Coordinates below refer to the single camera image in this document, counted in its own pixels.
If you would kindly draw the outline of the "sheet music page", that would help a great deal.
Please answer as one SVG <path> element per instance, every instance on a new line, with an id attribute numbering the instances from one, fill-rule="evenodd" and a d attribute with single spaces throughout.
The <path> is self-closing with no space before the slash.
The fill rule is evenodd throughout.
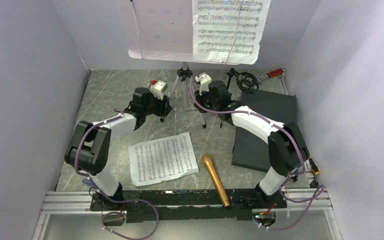
<path id="1" fill-rule="evenodd" d="M 255 64 L 270 4 L 269 0 L 194 0 L 193 60 Z"/>
<path id="2" fill-rule="evenodd" d="M 189 132 L 138 143 L 129 147 L 130 177 L 142 187 L 199 172 Z"/>

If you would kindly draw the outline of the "lilac perforated music stand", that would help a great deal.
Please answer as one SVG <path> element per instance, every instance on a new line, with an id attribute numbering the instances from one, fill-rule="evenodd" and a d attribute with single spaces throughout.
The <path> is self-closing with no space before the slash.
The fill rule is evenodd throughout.
<path id="1" fill-rule="evenodd" d="M 193 60 L 194 0 L 119 0 L 117 6 L 133 59 L 222 64 Z"/>

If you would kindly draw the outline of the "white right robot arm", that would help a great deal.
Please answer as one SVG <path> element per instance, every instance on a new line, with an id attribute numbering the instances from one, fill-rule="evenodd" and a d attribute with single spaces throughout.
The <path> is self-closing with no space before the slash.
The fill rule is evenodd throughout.
<path id="1" fill-rule="evenodd" d="M 193 100 L 201 113 L 216 114 L 221 121 L 242 128 L 267 144 L 270 168 L 255 187 L 255 200 L 260 207 L 269 207 L 289 176 L 305 173 L 305 161 L 310 153 L 299 126 L 294 122 L 272 120 L 232 100 L 221 80 L 197 76 L 191 83 L 199 86 L 193 93 Z"/>

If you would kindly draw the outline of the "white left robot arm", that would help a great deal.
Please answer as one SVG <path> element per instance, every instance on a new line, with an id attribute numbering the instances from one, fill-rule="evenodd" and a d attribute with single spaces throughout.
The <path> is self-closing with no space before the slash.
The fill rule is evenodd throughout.
<path id="1" fill-rule="evenodd" d="M 115 109 L 115 116 L 96 122 L 78 122 L 64 161 L 104 197 L 103 202 L 109 209 L 117 210 L 123 205 L 124 196 L 122 184 L 114 178 L 107 166 L 111 141 L 139 129 L 149 115 L 163 121 L 172 109 L 170 98 L 164 90 L 138 87 L 125 109 Z"/>

